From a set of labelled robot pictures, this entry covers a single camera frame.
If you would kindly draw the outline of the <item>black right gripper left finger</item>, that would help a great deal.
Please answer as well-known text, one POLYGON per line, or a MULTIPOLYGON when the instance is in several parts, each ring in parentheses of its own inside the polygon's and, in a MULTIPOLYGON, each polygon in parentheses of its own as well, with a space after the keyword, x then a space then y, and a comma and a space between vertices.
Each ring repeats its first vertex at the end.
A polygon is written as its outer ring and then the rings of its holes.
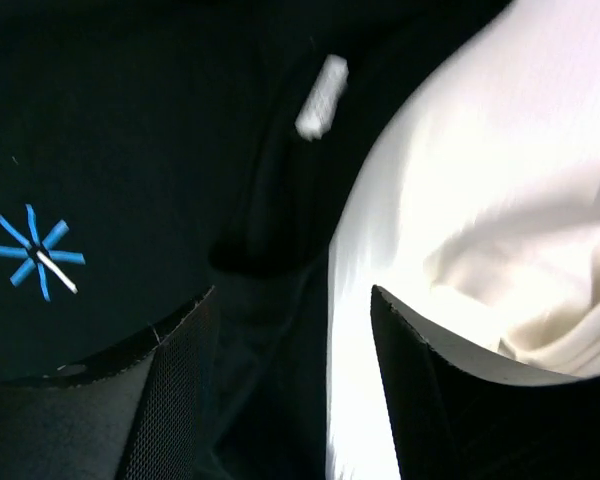
POLYGON ((0 383, 0 479, 192 479, 218 333, 215 292, 41 378, 0 383))

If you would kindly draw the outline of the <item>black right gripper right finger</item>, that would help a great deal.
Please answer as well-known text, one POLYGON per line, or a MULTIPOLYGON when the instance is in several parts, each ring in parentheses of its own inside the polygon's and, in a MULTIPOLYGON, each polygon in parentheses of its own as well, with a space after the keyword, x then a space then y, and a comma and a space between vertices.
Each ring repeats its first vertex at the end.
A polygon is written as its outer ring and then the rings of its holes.
POLYGON ((404 479, 600 479, 600 376, 482 348, 374 287, 371 320, 404 479))

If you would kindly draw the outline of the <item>black t-shirt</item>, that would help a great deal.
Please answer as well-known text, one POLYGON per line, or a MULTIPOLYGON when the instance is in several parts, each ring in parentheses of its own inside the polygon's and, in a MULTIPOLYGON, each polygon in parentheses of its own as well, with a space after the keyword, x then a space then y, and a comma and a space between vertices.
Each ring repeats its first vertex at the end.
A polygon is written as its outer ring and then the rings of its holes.
POLYGON ((192 479, 322 479, 329 244, 503 1, 0 1, 0 383, 215 292, 192 479))

